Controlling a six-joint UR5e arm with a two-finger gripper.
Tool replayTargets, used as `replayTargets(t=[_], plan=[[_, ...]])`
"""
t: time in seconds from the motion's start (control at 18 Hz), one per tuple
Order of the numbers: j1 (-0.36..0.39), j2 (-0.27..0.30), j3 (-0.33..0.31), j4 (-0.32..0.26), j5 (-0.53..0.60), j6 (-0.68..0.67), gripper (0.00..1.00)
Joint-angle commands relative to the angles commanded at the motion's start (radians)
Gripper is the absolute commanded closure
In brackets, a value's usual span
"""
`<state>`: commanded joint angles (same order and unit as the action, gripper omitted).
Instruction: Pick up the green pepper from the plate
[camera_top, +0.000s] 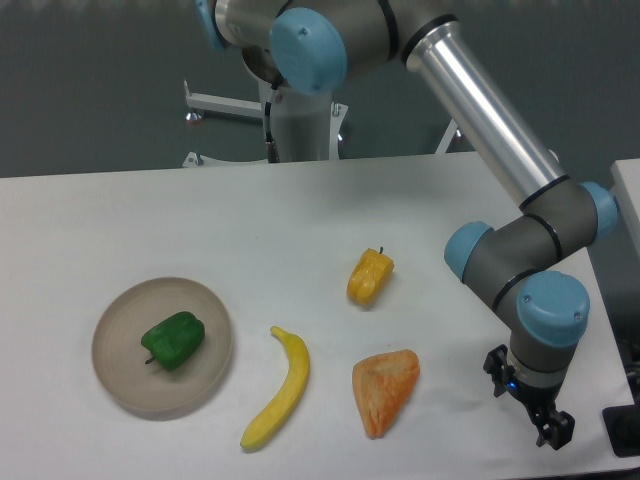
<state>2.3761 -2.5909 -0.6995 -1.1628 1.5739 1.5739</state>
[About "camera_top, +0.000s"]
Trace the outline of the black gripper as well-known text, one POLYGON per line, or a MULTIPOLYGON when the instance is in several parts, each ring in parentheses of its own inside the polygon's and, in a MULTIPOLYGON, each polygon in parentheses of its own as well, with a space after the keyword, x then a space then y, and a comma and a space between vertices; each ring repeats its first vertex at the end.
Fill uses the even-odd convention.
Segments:
POLYGON ((509 364, 508 348, 501 344, 489 351, 483 370, 491 377, 493 395, 500 397, 507 391, 526 409, 538 432, 536 446, 548 445, 559 450, 573 437, 575 419, 556 409, 556 399, 566 378, 567 369, 539 372, 521 364, 509 364))

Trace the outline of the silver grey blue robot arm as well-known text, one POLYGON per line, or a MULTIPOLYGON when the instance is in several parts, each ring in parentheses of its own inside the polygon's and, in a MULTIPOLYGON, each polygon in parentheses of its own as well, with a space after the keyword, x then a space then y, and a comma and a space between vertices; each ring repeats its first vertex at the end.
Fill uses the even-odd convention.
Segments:
POLYGON ((345 80, 393 59, 424 79, 521 212, 500 229, 469 223, 445 247, 452 272, 511 332, 483 368, 496 394, 524 405, 539 445, 566 445, 575 422, 555 400, 590 299, 554 267, 615 227, 613 196, 565 174, 439 1, 199 1, 195 8, 208 43, 240 48, 263 82, 272 163, 328 158, 329 102, 345 80))

